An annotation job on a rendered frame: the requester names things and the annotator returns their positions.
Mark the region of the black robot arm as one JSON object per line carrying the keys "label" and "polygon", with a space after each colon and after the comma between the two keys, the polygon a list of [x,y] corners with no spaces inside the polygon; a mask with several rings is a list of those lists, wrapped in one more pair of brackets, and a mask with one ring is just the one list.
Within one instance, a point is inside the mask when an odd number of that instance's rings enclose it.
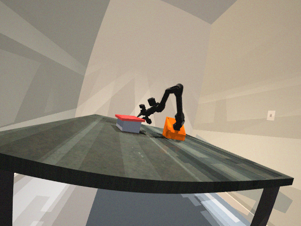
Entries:
{"label": "black robot arm", "polygon": [[175,115],[176,122],[175,122],[175,124],[173,124],[173,129],[180,130],[180,128],[185,123],[184,113],[182,112],[182,93],[183,93],[183,85],[182,84],[178,83],[177,85],[166,89],[160,103],[159,102],[156,103],[155,98],[153,98],[153,97],[148,99],[148,103],[151,106],[151,108],[153,109],[154,113],[162,112],[166,106],[166,101],[167,101],[170,93],[173,93],[176,97],[177,113]]}

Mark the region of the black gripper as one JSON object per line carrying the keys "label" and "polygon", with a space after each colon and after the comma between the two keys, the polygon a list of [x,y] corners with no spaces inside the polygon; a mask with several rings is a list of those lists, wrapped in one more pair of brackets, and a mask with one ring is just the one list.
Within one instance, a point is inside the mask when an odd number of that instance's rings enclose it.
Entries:
{"label": "black gripper", "polygon": [[142,110],[140,110],[141,112],[139,113],[139,115],[138,115],[137,117],[139,117],[139,116],[145,114],[145,117],[143,117],[142,119],[146,120],[146,122],[147,122],[148,124],[151,124],[152,121],[151,121],[151,119],[149,119],[148,116],[150,116],[151,114],[154,113],[153,109],[152,109],[152,108],[148,108],[147,110],[145,110],[146,107],[145,107],[144,104],[140,104],[139,107],[140,107]]}

